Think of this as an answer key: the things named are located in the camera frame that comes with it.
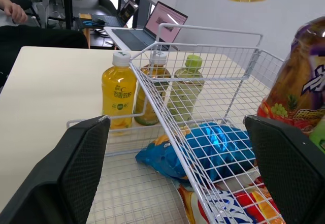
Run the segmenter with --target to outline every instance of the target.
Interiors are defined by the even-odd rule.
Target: green tea bottle
[[[171,77],[171,74],[165,68],[166,59],[167,59],[166,52],[158,51],[155,54],[152,53],[150,55],[150,64],[141,68],[141,71],[144,74],[150,76],[151,78],[169,79]],[[164,100],[166,95],[165,91],[169,86],[168,82],[155,82],[154,85],[158,90],[160,96],[162,97],[162,100]],[[134,114],[140,114],[143,112],[145,99],[146,99],[146,94],[144,93],[143,89],[140,87],[137,94],[137,101],[134,109]],[[147,103],[147,107],[144,115],[137,116],[134,119],[137,123],[144,126],[155,125],[159,122],[159,119],[149,101]]]
[[[177,70],[174,74],[174,78],[183,79],[172,83],[170,101],[167,104],[167,108],[176,122],[192,120],[191,114],[204,86],[204,81],[201,79],[203,76],[199,72],[201,66],[202,58],[197,55],[189,55],[185,67]]]

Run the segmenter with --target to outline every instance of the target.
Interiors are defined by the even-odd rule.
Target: pink laptop screen
[[[179,14],[161,3],[157,3],[145,27],[157,35],[159,24],[172,23],[183,25],[186,20],[187,17],[183,14]],[[179,30],[180,28],[176,27],[164,27],[161,30],[160,38],[165,42],[173,42]]]

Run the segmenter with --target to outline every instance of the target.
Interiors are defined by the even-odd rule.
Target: green bottle cap
[[[197,55],[189,55],[186,59],[185,66],[200,69],[202,66],[202,58]]]

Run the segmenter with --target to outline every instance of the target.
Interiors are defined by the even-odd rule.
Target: bottle cap
[[[118,67],[128,67],[131,55],[125,51],[117,51],[113,54],[112,64]]]
[[[167,53],[157,51],[156,53],[152,52],[150,54],[150,62],[154,63],[155,65],[165,65],[167,60]]]
[[[185,66],[200,69],[202,66],[202,58],[197,55],[189,55],[186,59]]]

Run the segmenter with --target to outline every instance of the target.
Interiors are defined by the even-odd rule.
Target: person's hand
[[[11,17],[15,22],[24,23],[28,20],[25,11],[15,3],[8,3],[4,8],[5,14]]]

